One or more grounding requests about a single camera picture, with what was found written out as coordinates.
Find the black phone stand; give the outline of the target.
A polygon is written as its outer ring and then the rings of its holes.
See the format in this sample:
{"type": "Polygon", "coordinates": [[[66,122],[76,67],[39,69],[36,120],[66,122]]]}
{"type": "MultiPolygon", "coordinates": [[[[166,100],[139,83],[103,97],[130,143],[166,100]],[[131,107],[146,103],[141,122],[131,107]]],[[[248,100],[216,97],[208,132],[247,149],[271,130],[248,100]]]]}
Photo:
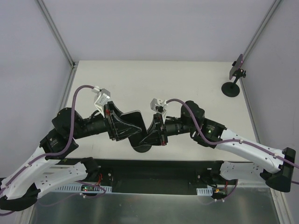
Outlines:
{"type": "Polygon", "coordinates": [[[132,147],[138,153],[145,153],[151,149],[151,145],[142,145],[142,146],[135,146],[132,147]]]}
{"type": "Polygon", "coordinates": [[[236,96],[239,95],[240,93],[240,88],[239,86],[236,84],[237,81],[243,77],[246,77],[246,71],[243,69],[237,69],[231,76],[230,79],[235,78],[234,82],[226,82],[222,85],[221,87],[221,91],[224,95],[226,95],[227,97],[231,97],[234,98],[236,96]]]}

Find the black smartphone silver edge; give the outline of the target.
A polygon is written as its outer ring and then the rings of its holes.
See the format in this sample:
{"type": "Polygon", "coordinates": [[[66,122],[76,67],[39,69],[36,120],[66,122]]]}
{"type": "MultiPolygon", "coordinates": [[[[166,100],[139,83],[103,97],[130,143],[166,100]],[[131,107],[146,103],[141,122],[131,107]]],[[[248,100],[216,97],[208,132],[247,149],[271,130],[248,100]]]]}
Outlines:
{"type": "Polygon", "coordinates": [[[132,111],[128,113],[123,113],[120,118],[138,128],[140,131],[138,133],[134,133],[128,139],[132,146],[132,148],[139,147],[139,143],[141,140],[147,135],[147,129],[145,127],[144,120],[142,118],[142,114],[140,111],[132,111]]]}

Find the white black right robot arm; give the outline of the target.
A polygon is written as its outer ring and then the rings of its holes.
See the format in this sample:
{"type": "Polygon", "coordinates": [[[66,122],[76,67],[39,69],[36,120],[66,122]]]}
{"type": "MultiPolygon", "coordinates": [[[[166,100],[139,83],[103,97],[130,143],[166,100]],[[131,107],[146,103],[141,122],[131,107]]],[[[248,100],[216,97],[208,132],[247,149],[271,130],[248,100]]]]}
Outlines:
{"type": "Polygon", "coordinates": [[[150,103],[155,112],[148,134],[141,145],[165,146],[168,137],[189,133],[190,138],[204,147],[233,153],[248,160],[240,165],[223,162],[220,168],[210,172],[211,181],[221,184],[225,180],[248,179],[265,182],[277,191],[291,190],[295,164],[295,150],[275,149],[250,141],[227,129],[224,125],[205,118],[205,111],[193,101],[181,103],[180,118],[166,118],[168,101],[153,99],[150,103]]]}

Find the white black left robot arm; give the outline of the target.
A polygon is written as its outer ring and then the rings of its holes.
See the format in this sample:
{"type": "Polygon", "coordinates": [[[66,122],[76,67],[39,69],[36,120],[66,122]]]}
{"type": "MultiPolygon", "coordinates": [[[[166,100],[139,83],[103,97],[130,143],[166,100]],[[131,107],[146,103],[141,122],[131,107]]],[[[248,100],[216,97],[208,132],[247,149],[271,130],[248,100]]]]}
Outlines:
{"type": "Polygon", "coordinates": [[[76,150],[77,139],[108,133],[111,140],[129,139],[133,143],[146,133],[140,111],[123,113],[112,101],[103,109],[103,113],[94,112],[85,119],[74,107],[60,110],[52,120],[54,129],[40,141],[32,156],[11,176],[0,181],[1,210],[8,213],[25,210],[45,194],[70,182],[96,182],[99,186],[102,173],[92,157],[80,159],[59,174],[45,175],[44,172],[76,150]]]}

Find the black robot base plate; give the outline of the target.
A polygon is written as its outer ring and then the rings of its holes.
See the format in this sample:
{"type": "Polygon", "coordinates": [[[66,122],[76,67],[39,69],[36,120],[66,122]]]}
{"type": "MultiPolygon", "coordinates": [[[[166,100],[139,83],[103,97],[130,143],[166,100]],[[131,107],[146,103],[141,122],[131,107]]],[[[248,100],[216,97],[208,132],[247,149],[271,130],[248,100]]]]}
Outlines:
{"type": "Polygon", "coordinates": [[[111,186],[114,193],[195,195],[199,188],[235,185],[220,175],[222,161],[96,159],[97,174],[86,181],[111,186]]]}

